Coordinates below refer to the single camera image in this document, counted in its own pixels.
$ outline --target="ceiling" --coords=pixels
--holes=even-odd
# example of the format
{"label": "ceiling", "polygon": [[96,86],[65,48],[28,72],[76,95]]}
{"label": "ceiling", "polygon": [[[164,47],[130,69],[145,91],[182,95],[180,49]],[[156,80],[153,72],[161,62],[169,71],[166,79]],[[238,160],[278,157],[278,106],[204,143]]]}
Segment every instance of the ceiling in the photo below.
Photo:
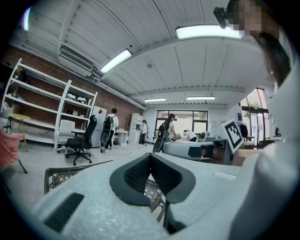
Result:
{"label": "ceiling", "polygon": [[266,81],[261,51],[251,37],[179,40],[178,26],[217,24],[214,7],[229,0],[41,0],[30,10],[29,31],[10,43],[59,64],[68,47],[97,72],[129,49],[133,56],[100,82],[140,104],[204,104],[186,97],[215,96],[214,107],[234,106]]}

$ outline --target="air conditioner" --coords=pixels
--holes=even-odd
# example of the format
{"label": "air conditioner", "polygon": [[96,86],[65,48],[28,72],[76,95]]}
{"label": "air conditioner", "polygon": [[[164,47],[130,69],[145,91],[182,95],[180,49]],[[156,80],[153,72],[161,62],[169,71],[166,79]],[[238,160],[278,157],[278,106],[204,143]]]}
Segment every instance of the air conditioner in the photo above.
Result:
{"label": "air conditioner", "polygon": [[83,57],[70,50],[63,48],[60,50],[59,63],[83,77],[92,75],[93,66],[91,62],[84,60]]}

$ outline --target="pink chair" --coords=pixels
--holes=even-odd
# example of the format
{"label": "pink chair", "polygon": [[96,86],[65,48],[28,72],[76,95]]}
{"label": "pink chair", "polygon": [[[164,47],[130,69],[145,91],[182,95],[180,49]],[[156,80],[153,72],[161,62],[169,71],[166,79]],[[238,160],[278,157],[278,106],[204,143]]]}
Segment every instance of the pink chair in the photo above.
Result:
{"label": "pink chair", "polygon": [[19,156],[18,148],[20,139],[23,137],[20,133],[7,134],[4,131],[4,127],[0,126],[0,168],[14,164],[19,161],[21,167],[25,173],[28,173],[24,166],[22,165]]}

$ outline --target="white refrigerator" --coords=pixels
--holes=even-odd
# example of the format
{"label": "white refrigerator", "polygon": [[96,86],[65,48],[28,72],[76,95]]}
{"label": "white refrigerator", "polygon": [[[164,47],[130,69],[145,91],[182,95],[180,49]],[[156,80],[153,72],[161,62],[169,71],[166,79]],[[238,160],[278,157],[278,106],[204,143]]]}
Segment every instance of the white refrigerator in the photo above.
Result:
{"label": "white refrigerator", "polygon": [[101,134],[106,117],[106,109],[94,106],[92,115],[95,115],[97,119],[97,125],[92,134],[92,147],[98,148],[101,146]]}

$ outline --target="yellow stool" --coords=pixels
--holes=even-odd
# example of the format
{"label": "yellow stool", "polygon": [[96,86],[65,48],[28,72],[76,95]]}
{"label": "yellow stool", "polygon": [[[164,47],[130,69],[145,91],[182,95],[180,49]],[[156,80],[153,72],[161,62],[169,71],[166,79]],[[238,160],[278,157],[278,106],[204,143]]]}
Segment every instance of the yellow stool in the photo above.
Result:
{"label": "yellow stool", "polygon": [[16,114],[16,113],[10,113],[9,116],[13,118],[13,123],[11,125],[11,133],[13,132],[13,129],[14,129],[15,120],[16,119],[19,120],[18,133],[20,132],[20,127],[21,127],[22,128],[22,133],[23,133],[23,139],[21,139],[21,140],[24,140],[24,144],[25,144],[26,150],[28,151],[28,147],[27,147],[27,143],[26,143],[26,138],[25,138],[24,119],[29,120],[30,117],[25,116],[25,115]]}

